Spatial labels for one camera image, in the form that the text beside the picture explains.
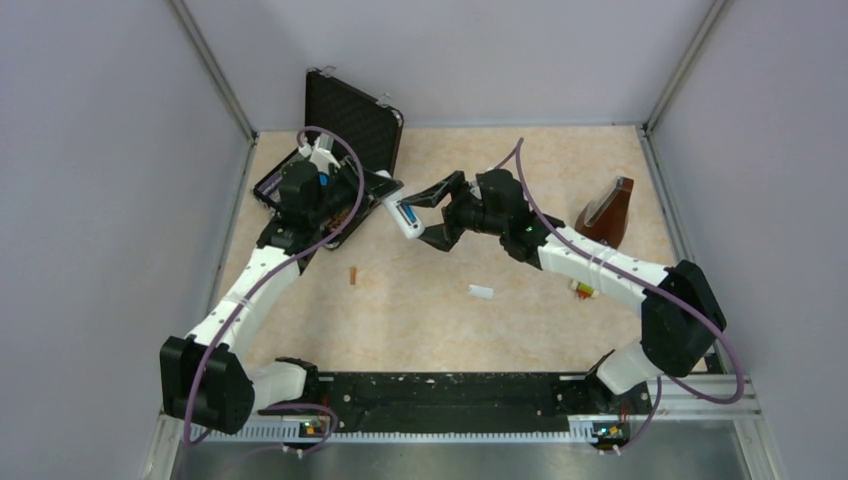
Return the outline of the white remote control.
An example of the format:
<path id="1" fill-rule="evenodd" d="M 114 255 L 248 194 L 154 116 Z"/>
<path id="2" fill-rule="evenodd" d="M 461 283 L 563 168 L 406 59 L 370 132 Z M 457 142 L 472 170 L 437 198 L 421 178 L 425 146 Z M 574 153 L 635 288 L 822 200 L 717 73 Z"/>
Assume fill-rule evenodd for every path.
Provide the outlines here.
<path id="1" fill-rule="evenodd" d="M 406 239 L 417 239 L 424 232 L 424 225 L 417 216 L 417 225 L 413 228 L 410 224 L 407 223 L 403 214 L 400 211 L 399 205 L 404 204 L 401 200 L 398 199 L 385 199 L 382 201 L 383 207 L 388 211 L 391 218 L 395 221 L 396 225 L 399 227 L 401 233 L 405 236 Z"/>

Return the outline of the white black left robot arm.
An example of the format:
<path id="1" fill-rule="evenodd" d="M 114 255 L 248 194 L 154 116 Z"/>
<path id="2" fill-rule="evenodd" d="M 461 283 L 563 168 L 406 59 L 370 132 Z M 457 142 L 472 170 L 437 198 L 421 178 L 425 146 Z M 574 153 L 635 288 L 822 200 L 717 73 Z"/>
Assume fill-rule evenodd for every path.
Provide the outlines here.
<path id="1" fill-rule="evenodd" d="M 319 404 L 313 364 L 281 358 L 249 369 L 243 359 L 274 304 L 316 251 L 348 235 L 378 205 L 395 207 L 403 187 L 385 170 L 354 160 L 289 160 L 257 186 L 273 211 L 236 281 L 207 316 L 159 353 L 166 415 L 225 434 L 286 403 L 297 413 Z"/>

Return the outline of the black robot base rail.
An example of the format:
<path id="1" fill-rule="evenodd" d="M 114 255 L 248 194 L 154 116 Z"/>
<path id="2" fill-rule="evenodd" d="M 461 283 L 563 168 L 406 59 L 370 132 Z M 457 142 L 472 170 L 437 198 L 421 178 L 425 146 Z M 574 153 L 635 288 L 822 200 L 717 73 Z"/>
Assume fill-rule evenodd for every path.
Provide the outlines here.
<path id="1" fill-rule="evenodd" d="M 309 400 L 336 413 L 335 443 L 622 444 L 652 397 L 576 373 L 326 372 Z"/>

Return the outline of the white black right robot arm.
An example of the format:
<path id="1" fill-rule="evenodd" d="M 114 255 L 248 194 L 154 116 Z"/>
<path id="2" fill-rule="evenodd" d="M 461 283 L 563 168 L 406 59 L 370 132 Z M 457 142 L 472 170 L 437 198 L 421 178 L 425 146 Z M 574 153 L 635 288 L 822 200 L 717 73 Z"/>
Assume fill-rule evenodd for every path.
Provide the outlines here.
<path id="1" fill-rule="evenodd" d="M 448 252 L 465 232 L 488 234 L 514 260 L 561 274 L 630 308 L 640 336 L 603 357 L 586 385 L 589 404 L 612 412 L 627 391 L 653 377 L 682 378 L 726 328 L 702 269 L 682 260 L 664 266 L 598 243 L 536 210 L 507 170 L 467 180 L 455 171 L 430 188 L 395 200 L 392 213 L 412 222 L 413 237 Z"/>

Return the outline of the white battery cover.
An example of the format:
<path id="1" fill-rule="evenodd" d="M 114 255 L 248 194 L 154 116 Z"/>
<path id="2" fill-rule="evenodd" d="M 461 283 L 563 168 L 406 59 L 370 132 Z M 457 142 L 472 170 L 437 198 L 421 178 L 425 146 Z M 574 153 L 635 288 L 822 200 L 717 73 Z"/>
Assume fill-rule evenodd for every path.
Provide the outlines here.
<path id="1" fill-rule="evenodd" d="M 495 291 L 491 287 L 469 284 L 468 293 L 474 297 L 491 300 L 494 298 Z"/>

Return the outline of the blue AAA battery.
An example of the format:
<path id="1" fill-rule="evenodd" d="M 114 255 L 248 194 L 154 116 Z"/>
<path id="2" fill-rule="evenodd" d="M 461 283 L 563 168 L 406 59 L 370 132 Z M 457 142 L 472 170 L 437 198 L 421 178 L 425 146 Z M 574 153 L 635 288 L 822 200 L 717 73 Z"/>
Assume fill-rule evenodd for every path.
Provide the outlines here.
<path id="1" fill-rule="evenodd" d="M 413 228 L 415 228 L 417 225 L 417 216 L 415 215 L 412 208 L 409 205 L 405 204 L 400 204 L 399 208 L 407 223 L 410 224 Z"/>

